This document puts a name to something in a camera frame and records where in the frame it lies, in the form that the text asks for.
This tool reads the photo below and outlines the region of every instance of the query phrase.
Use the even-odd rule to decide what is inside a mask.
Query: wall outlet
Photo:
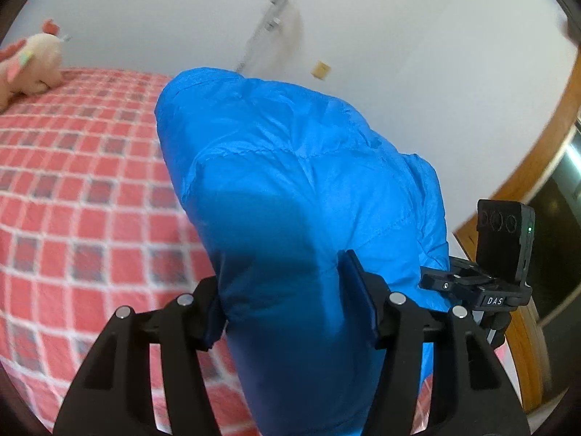
[[[319,61],[315,68],[311,72],[313,77],[318,78],[319,80],[324,80],[327,75],[329,75],[330,66]]]

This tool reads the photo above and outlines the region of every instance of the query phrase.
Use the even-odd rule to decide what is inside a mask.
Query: camera lens
[[[495,211],[490,217],[490,227],[492,231],[500,231],[503,227],[503,216],[499,212]]]
[[[507,218],[507,231],[509,233],[514,233],[516,231],[516,218],[512,214],[508,215]]]
[[[486,226],[487,224],[488,224],[488,213],[485,211],[481,211],[478,214],[478,225]]]

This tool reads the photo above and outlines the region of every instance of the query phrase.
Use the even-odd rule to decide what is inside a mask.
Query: plush unicorn
[[[52,20],[42,33],[20,39],[0,51],[0,113],[16,93],[40,94],[62,84],[59,27]]]

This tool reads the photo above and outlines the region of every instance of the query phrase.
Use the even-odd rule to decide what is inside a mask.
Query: wall
[[[30,0],[7,42],[53,17],[65,64],[234,68],[268,0]],[[522,160],[576,57],[554,0],[295,0],[249,74],[356,106],[440,177],[453,230]],[[332,67],[324,81],[310,71]],[[452,250],[458,253],[455,243]]]

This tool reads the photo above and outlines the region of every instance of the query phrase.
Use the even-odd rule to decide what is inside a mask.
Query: blue fabric
[[[339,251],[419,305],[419,267],[447,269],[434,169],[342,100],[200,68],[162,92],[158,134],[176,194],[219,277],[227,339],[265,436],[359,434],[384,352],[342,304]],[[432,370],[425,346],[422,379]]]

